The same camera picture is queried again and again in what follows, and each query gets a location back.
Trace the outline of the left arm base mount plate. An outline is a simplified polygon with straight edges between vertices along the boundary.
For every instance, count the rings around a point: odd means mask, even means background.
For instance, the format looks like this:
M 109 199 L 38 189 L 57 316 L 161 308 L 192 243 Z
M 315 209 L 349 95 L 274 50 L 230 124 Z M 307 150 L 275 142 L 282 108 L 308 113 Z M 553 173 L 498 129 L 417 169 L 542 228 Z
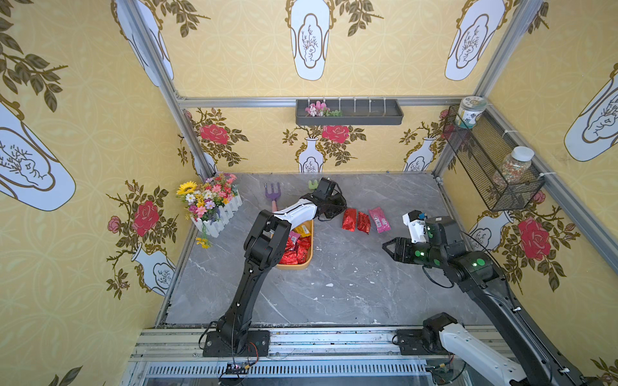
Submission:
M 248 356 L 262 358 L 269 355 L 270 332 L 249 330 L 245 337 L 225 337 L 218 331 L 209 331 L 201 337 L 203 357 Z

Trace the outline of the red foil tea bag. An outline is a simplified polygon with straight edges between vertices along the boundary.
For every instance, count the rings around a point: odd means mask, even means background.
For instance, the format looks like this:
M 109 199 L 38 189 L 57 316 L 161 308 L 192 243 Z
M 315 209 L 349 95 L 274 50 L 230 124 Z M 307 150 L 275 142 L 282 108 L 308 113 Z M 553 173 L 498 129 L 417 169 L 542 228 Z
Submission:
M 365 234 L 370 234 L 371 220 L 367 213 L 358 212 L 357 230 Z
M 355 208 L 347 208 L 343 214 L 342 221 L 343 230 L 354 232 L 357 228 L 357 210 Z

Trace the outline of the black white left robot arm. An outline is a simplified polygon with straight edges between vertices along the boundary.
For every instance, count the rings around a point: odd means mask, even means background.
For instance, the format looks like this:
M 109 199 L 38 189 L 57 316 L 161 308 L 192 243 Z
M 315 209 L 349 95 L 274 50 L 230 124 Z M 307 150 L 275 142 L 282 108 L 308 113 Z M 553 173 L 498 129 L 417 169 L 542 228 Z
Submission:
M 267 274 L 283 258 L 291 231 L 316 218 L 332 220 L 346 209 L 339 185 L 322 178 L 315 191 L 291 206 L 259 212 L 243 244 L 245 261 L 238 289 L 215 330 L 207 334 L 211 345 L 204 348 L 204 356 L 241 355 L 254 344 L 249 340 L 254 306 Z

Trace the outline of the pink tea bag packet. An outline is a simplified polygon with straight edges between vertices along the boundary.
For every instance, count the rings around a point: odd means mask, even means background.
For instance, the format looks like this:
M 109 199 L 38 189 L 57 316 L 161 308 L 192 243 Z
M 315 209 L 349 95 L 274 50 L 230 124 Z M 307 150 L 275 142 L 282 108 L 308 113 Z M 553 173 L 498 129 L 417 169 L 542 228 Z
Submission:
M 369 215 L 373 223 L 375 223 L 378 233 L 384 233 L 391 230 L 389 220 L 386 219 L 386 215 L 381 207 L 370 209 Z

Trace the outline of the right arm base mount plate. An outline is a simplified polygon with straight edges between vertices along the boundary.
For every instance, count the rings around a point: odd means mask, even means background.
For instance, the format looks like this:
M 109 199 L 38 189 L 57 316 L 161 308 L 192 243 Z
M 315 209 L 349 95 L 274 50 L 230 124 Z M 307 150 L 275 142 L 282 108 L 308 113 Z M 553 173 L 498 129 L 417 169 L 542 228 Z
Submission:
M 401 355 L 445 355 L 439 336 L 427 329 L 397 330 L 391 343 Z

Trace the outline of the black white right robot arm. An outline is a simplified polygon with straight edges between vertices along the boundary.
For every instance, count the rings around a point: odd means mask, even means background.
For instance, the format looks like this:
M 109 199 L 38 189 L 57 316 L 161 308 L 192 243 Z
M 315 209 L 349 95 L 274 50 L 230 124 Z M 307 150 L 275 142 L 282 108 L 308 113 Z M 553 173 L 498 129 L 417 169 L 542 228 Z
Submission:
M 471 250 L 458 223 L 448 216 L 415 220 L 410 237 L 383 243 L 395 262 L 442 270 L 491 321 L 515 358 L 508 359 L 472 336 L 445 313 L 427 318 L 422 341 L 429 352 L 460 358 L 494 385 L 601 385 L 584 376 L 555 347 L 510 289 L 492 255 Z

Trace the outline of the magenta tea bag packet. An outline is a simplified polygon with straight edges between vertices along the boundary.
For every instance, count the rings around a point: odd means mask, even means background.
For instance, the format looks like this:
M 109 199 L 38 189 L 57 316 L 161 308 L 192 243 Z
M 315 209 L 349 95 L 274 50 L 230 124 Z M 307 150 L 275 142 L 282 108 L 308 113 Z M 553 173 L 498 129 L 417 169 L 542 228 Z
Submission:
M 296 233 L 295 231 L 290 231 L 286 242 L 286 250 L 294 249 L 297 246 L 300 238 L 301 235 L 299 233 Z

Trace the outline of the yellow tea bag packet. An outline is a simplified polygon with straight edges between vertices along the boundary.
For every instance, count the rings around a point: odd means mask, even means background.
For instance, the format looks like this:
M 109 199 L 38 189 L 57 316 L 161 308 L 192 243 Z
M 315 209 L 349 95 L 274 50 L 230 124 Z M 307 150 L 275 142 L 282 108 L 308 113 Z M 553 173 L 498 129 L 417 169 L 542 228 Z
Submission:
M 302 238 L 309 237 L 312 235 L 312 223 L 311 222 L 303 223 L 299 225 L 298 227 L 296 227 L 294 231 L 298 233 L 299 236 Z

